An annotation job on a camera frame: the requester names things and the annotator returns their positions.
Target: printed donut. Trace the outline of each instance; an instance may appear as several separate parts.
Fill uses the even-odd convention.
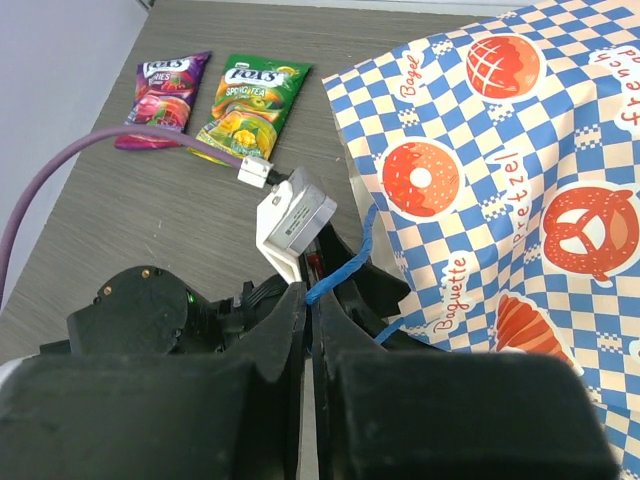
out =
[[[397,210],[429,219],[454,204],[464,186],[460,164],[433,141],[407,141],[384,159],[382,187]]]
[[[544,58],[531,41],[518,35],[482,38],[467,54],[467,78],[487,99],[517,101],[544,77]]]

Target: purple candy bag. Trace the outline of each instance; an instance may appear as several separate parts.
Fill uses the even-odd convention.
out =
[[[204,66],[211,52],[138,65],[136,98],[125,125],[157,125],[184,131]],[[145,150],[180,146],[176,142],[144,135],[123,135],[115,147]]]

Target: candy bag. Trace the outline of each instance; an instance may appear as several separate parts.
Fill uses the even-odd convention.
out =
[[[209,123],[196,138],[239,158],[250,155],[268,160],[310,68],[306,63],[231,55]],[[197,150],[189,151],[223,163]]]
[[[157,125],[184,131],[211,52],[138,65],[136,96],[125,125]],[[144,135],[123,135],[115,147],[144,150],[180,146],[176,142]]]

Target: white wall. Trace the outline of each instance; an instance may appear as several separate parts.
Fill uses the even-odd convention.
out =
[[[391,10],[396,12],[499,15],[542,0],[200,0],[276,5]]]
[[[0,231],[35,173],[91,130],[146,17],[136,0],[0,1]],[[5,303],[72,163],[43,187],[27,214]]]

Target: printed croissant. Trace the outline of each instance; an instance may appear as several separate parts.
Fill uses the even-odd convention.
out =
[[[548,316],[531,300],[518,294],[505,293],[500,297],[496,337],[498,352],[509,348],[526,353],[553,355],[581,371]]]

